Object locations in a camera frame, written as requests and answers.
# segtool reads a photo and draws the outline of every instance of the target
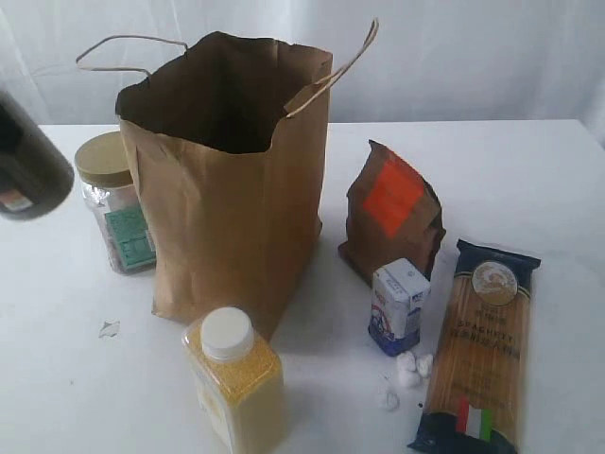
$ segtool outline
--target white bottle cap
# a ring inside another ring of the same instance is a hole
[[[236,361],[247,355],[254,345],[250,317],[236,307],[213,310],[199,330],[201,350],[213,361]]]

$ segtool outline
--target blue and white box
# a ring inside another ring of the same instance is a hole
[[[396,357],[420,342],[420,316],[430,283],[405,258],[372,277],[372,316],[368,331],[380,348]]]

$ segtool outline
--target white curtain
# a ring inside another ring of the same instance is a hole
[[[605,143],[603,0],[0,0],[0,83],[39,123],[114,123],[136,74],[78,71],[116,33],[194,44],[222,30],[331,50],[376,42],[333,91],[333,121],[577,118]],[[156,69],[168,44],[109,43],[89,63]]]

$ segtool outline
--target tabletop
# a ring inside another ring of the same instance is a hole
[[[115,129],[43,127],[72,162]],[[378,408],[394,359],[368,335],[370,289],[337,254],[368,139],[415,166],[443,206],[448,233],[415,351],[436,349],[459,237],[542,258],[521,452],[605,452],[605,151],[579,122],[548,120],[330,125],[319,246],[271,342],[290,427],[276,454],[407,452],[420,420],[426,383],[398,390],[397,411]],[[0,219],[0,236],[2,452],[226,452],[199,409],[183,326],[150,313],[153,271],[110,270],[78,183],[43,218]]]

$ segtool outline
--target brown coffee bag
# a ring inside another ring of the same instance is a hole
[[[433,188],[406,161],[373,140],[347,198],[347,241],[340,255],[370,284],[380,267],[406,258],[430,279],[445,235]]]

